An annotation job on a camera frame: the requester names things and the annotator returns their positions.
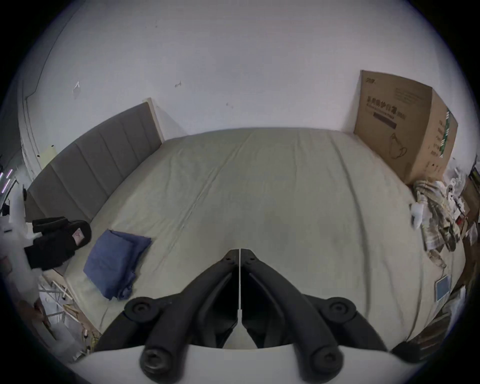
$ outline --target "plaid blanket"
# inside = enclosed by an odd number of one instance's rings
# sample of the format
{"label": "plaid blanket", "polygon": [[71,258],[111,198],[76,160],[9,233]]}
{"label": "plaid blanket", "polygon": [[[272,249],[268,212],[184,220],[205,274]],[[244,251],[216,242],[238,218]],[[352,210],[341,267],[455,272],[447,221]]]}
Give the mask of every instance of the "plaid blanket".
{"label": "plaid blanket", "polygon": [[445,185],[441,181],[416,181],[413,190],[417,195],[417,203],[424,205],[432,214],[424,214],[421,223],[425,250],[445,245],[449,251],[454,251],[460,241],[460,229],[448,204]]}

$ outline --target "white plastic bag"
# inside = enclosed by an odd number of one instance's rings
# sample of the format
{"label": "white plastic bag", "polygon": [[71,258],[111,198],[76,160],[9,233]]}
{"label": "white plastic bag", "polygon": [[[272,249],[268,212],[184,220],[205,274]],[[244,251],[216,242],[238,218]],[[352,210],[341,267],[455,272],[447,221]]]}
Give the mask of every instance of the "white plastic bag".
{"label": "white plastic bag", "polygon": [[473,225],[470,227],[470,229],[467,231],[467,236],[470,240],[470,245],[473,245],[477,242],[479,234],[477,230],[477,224],[473,223]]}
{"label": "white plastic bag", "polygon": [[460,169],[454,157],[450,159],[444,172],[444,183],[451,188],[452,195],[458,198],[465,187],[467,174]]}

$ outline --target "cardboard box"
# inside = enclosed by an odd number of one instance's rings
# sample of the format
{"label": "cardboard box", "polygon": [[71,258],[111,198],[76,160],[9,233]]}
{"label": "cardboard box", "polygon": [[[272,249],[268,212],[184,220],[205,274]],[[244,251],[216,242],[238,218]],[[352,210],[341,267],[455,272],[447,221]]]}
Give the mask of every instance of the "cardboard box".
{"label": "cardboard box", "polygon": [[405,184],[442,180],[457,121],[432,87],[404,77],[361,72],[355,133]]}

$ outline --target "clutter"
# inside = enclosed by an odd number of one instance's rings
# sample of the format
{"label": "clutter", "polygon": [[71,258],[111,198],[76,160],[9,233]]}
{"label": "clutter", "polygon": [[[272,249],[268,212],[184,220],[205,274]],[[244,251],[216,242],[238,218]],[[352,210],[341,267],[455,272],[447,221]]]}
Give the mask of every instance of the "clutter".
{"label": "clutter", "polygon": [[355,133],[405,184],[441,180],[458,124],[433,88],[379,72],[361,81]]}
{"label": "clutter", "polygon": [[151,238],[107,229],[93,246],[84,272],[102,295],[125,300],[132,294],[135,268]]}
{"label": "clutter", "polygon": [[449,251],[454,251],[460,241],[460,229],[448,204],[445,185],[441,181],[416,181],[413,189],[417,202],[432,214],[432,217],[424,215],[421,224],[425,250],[445,245]]}
{"label": "clutter", "polygon": [[46,271],[61,266],[92,238],[90,225],[83,220],[50,217],[33,220],[32,224],[34,233],[42,233],[33,240],[33,245],[24,248],[32,269]]}

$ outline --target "headboard panel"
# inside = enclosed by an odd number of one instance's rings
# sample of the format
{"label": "headboard panel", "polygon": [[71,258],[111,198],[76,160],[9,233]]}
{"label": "headboard panel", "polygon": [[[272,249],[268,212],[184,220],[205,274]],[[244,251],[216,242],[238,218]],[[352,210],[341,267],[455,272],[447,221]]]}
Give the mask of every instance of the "headboard panel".
{"label": "headboard panel", "polygon": [[148,102],[104,121],[61,151],[27,191],[26,221],[91,222],[116,188],[161,145]]}

